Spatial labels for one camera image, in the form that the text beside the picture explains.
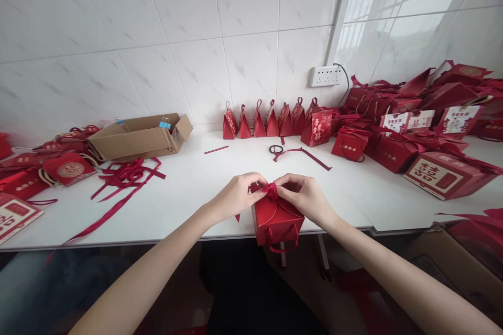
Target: power cord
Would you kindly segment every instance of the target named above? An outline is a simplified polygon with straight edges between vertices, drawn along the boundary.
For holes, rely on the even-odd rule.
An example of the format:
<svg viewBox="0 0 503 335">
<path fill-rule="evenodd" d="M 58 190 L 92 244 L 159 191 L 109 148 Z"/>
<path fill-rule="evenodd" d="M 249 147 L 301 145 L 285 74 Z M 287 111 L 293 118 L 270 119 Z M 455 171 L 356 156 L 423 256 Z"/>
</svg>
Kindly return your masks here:
<svg viewBox="0 0 503 335">
<path fill-rule="evenodd" d="M 346 97 L 346 94 L 347 92 L 349 92 L 349 77 L 347 75 L 347 72 L 346 70 L 344 69 L 344 67 L 342 65 L 340 65 L 339 63 L 334 63 L 333 65 L 336 65 L 338 67 L 341 67 L 342 70 L 344 71 L 344 74 L 346 75 L 346 82 L 347 82 L 347 89 L 346 89 L 346 93 L 344 93 L 344 95 L 342 96 L 341 100 L 339 101 L 339 103 L 337 104 L 337 107 L 339 107 L 341 105 L 341 102 L 342 100 Z"/>
</svg>

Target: gold emblem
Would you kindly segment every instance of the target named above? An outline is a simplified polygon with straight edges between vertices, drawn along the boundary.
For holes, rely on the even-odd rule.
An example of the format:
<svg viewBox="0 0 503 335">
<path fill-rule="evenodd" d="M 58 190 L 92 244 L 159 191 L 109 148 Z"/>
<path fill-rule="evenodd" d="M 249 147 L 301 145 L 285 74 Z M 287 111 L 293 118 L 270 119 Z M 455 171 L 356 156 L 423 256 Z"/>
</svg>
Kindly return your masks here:
<svg viewBox="0 0 503 335">
<path fill-rule="evenodd" d="M 479 76 L 482 74 L 482 71 L 478 68 L 472 66 L 464 66 L 460 68 L 460 72 L 467 76 Z"/>
<path fill-rule="evenodd" d="M 68 162 L 58 168 L 58 174 L 63 178 L 73 178 L 84 172 L 84 165 L 78 162 Z"/>
</svg>

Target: cardboard box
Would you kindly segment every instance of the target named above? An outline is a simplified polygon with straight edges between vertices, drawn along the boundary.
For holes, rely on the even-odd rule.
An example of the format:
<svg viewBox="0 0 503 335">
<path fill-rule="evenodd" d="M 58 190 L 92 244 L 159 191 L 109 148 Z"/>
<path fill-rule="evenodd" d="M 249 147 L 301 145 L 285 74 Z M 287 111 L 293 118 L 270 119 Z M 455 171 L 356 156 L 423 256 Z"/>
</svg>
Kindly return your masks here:
<svg viewBox="0 0 503 335">
<path fill-rule="evenodd" d="M 423 233 L 403 257 L 503 326 L 503 282 L 446 231 Z"/>
<path fill-rule="evenodd" d="M 172 134 L 167 128 L 159 127 L 163 117 L 169 118 Z M 187 115 L 180 118 L 176 113 L 125 119 L 124 124 L 129 132 L 113 123 L 89 136 L 89 144 L 103 160 L 126 162 L 175 154 L 192 132 Z"/>
</svg>

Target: white label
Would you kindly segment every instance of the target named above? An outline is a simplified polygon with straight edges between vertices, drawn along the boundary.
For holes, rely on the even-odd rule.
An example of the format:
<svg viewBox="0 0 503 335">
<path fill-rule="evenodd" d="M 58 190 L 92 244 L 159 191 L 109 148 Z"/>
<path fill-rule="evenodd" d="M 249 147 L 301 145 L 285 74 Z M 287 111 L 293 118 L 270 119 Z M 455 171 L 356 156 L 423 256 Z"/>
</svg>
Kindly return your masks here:
<svg viewBox="0 0 503 335">
<path fill-rule="evenodd" d="M 463 178 L 462 175 L 425 159 L 419 159 L 408 174 L 423 185 L 431 186 L 444 194 Z"/>
<path fill-rule="evenodd" d="M 444 133 L 462 133 L 475 118 L 480 106 L 454 106 L 445 110 L 442 127 Z"/>
<path fill-rule="evenodd" d="M 381 127 L 392 129 L 398 133 L 407 132 L 407 120 L 410 113 L 388 114 L 381 117 Z"/>
<path fill-rule="evenodd" d="M 419 113 L 418 116 L 411 115 L 407 129 L 429 128 L 435 115 L 435 110 L 425 110 Z"/>
</svg>

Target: white tile wall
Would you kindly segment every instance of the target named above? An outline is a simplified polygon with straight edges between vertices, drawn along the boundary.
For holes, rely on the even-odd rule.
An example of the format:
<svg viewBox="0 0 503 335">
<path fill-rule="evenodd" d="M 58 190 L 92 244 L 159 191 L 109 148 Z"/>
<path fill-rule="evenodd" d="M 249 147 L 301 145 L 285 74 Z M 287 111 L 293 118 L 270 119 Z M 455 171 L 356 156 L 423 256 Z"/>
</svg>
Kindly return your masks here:
<svg viewBox="0 0 503 335">
<path fill-rule="evenodd" d="M 309 88 L 338 0 L 0 0 L 0 131 L 37 145 L 72 126 L 176 111 L 222 128 Z M 408 80 L 446 58 L 503 76 L 503 0 L 350 0 L 336 62 L 362 82 Z"/>
</svg>

